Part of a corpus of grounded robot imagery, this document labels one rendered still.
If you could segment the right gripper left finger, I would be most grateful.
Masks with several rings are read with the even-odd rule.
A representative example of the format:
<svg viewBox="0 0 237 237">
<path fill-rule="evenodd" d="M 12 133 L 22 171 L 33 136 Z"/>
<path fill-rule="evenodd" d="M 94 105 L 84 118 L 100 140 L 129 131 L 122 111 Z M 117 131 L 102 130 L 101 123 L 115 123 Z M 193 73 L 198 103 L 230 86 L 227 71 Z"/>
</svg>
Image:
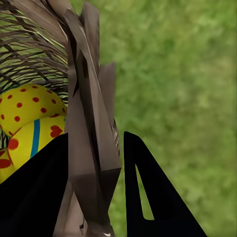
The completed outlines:
<svg viewBox="0 0 237 237">
<path fill-rule="evenodd" d="M 0 184 L 0 237 L 52 237 L 68 181 L 68 133 Z"/>
</svg>

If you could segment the easter egg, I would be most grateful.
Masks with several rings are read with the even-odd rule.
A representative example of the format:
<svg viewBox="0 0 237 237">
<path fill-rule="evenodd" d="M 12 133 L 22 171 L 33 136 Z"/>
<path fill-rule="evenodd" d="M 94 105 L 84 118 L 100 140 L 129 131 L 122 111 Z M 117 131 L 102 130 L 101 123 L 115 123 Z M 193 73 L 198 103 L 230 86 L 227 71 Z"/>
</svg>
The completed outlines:
<svg viewBox="0 0 237 237">
<path fill-rule="evenodd" d="M 0 151 L 0 184 L 15 171 L 8 157 L 8 147 Z"/>
<path fill-rule="evenodd" d="M 32 121 L 66 114 L 61 98 L 42 85 L 19 84 L 0 97 L 0 127 L 10 138 Z"/>
<path fill-rule="evenodd" d="M 66 116 L 40 118 L 20 128 L 10 139 L 8 157 L 18 170 L 50 141 L 64 134 Z"/>
</svg>

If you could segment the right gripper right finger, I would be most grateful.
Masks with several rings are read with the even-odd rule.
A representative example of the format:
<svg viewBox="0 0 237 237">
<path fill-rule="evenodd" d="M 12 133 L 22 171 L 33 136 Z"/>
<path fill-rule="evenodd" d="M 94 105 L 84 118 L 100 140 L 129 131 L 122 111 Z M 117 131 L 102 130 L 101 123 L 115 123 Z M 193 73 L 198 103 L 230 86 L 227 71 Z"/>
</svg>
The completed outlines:
<svg viewBox="0 0 237 237">
<path fill-rule="evenodd" d="M 127 237 L 207 237 L 142 139 L 124 132 Z M 154 220 L 143 217 L 137 165 Z"/>
</svg>

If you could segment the wicker basket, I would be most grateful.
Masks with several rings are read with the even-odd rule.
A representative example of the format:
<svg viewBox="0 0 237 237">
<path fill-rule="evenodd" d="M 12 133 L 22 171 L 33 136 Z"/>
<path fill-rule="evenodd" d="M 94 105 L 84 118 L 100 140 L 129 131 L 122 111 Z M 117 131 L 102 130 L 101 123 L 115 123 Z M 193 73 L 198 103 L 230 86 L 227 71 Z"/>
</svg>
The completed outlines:
<svg viewBox="0 0 237 237">
<path fill-rule="evenodd" d="M 38 84 L 58 95 L 67 109 L 64 134 L 68 133 L 68 181 L 52 237 L 116 237 L 108 215 L 121 170 L 120 137 L 114 119 L 116 61 L 100 64 L 99 9 L 84 0 L 79 15 L 67 0 L 0 0 L 0 13 L 17 20 L 0 17 L 1 21 L 14 24 L 0 26 L 0 30 L 23 27 L 0 32 L 0 48 L 8 49 L 0 52 L 0 57 L 12 53 L 0 59 L 0 64 L 16 59 L 0 68 L 11 68 L 0 72 L 0 83 L 8 80 L 0 88 L 0 97 L 13 86 Z M 11 46 L 26 49 L 15 50 Z M 34 48 L 42 51 L 18 53 Z M 46 57 L 29 58 L 41 53 Z M 10 65 L 18 62 L 23 63 Z M 14 70 L 23 66 L 29 67 Z M 17 72 L 7 75 L 13 71 Z M 15 81 L 29 73 L 37 74 Z M 44 80 L 30 83 L 37 76 Z M 5 137 L 6 147 L 11 139 L 3 130 L 0 139 L 1 136 L 0 151 L 4 149 Z"/>
</svg>

